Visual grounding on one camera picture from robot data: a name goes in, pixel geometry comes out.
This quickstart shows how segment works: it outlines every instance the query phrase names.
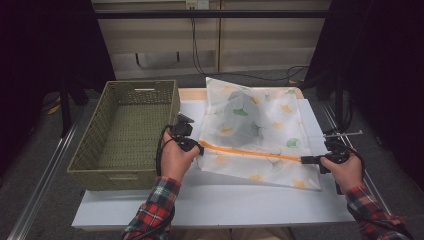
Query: basket handle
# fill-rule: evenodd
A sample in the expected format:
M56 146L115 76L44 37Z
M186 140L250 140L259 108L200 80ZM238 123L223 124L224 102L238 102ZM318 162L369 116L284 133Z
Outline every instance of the basket handle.
M106 176L113 181L139 180L134 173L109 173Z

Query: cable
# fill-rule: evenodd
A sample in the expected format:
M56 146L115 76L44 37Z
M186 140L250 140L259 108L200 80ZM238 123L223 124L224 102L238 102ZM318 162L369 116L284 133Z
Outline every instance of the cable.
M168 140L167 142L165 142L162 146L162 139L163 139L163 135L165 134L166 129L171 128L172 125L166 125L161 133L160 133L160 137L159 137L159 141L158 141L158 146L156 148L156 157L155 157L155 162L156 162L156 173L158 176L162 175L162 168L161 168L161 158L162 158L162 150L165 147L166 144L168 144L171 140Z
M308 67L308 66L293 66L293 67L291 67L287 70L286 77L275 78L275 79L262 78L262 77L257 77L257 76L253 76L253 75L242 74L242 73L205 73L202 69L202 66L200 65L199 54L198 54L198 51L197 51L196 21L195 21L194 18L191 18L191 26L192 26L192 41L193 41L193 53L192 53L193 64L194 64L194 67L196 68L197 72L200 73L201 75L205 76L205 77L213 77L213 76L220 76L220 75L233 75L233 76L255 78L255 79L259 79L259 80L263 80L263 81L271 81L271 82L287 80L287 83L286 83L286 86L287 86L288 85L288 79L296 76L300 71L302 71L304 68ZM293 75L288 75L290 70L294 69L294 68L300 68L300 69L297 70Z

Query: green wicker basket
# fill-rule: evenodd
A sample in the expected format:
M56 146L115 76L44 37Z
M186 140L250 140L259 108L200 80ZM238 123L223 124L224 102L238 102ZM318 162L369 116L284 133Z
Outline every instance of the green wicker basket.
M180 110L177 82L107 82L68 173L93 191L149 189L162 128Z

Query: metal rail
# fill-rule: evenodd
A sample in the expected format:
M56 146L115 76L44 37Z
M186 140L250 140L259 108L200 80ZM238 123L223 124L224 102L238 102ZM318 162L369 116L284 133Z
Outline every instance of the metal rail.
M31 198L29 199L25 209L22 211L19 216L18 221L12 229L7 240L23 240L26 238L32 223L34 222L35 217L37 216L38 210L43 203L44 197L49 189L52 178L57 172L59 165L62 162L63 155L66 152L69 144L72 141L72 138L75 134L76 126L81 119L83 109L79 109L75 123L72 125L70 131L66 134L66 136L62 137L59 140L59 143L56 147L56 150L51 157L46 170L43 173L38 185L36 186Z
M76 13L97 19L154 18L326 18L327 10L95 10L93 14Z
M337 125L336 120L335 120L335 113L334 113L333 109L330 107L330 105L328 103L324 103L322 105L322 107L324 109L324 113L325 113L330 125L334 129L337 129L338 125ZM346 146L353 147L352 143L350 142L350 140L347 136L341 136L340 139L343 141L343 143ZM383 197L381 196L380 192L377 190L377 188L376 188L374 182L372 181L370 175L368 174L367 170L365 169L364 172L365 172L365 176L364 176L365 185L368 187L368 189L371 191L371 193L377 198L377 200L383 205L383 208L386 210L386 212L388 214L392 214L392 212L390 211L386 202L383 200Z

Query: plaid sleeve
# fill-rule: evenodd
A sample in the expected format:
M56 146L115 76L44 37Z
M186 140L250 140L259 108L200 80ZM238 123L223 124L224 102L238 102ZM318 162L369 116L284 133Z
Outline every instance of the plaid sleeve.
M136 216L125 228L123 239L133 239L162 223L174 207L180 187L181 183L172 178L157 177L147 201L140 206ZM170 226L167 227L165 233L156 237L166 239L169 231Z
M410 234L405 229L403 220L384 212L367 187L349 190L346 199L350 212L359 223L359 232L363 239L410 239L405 236Z

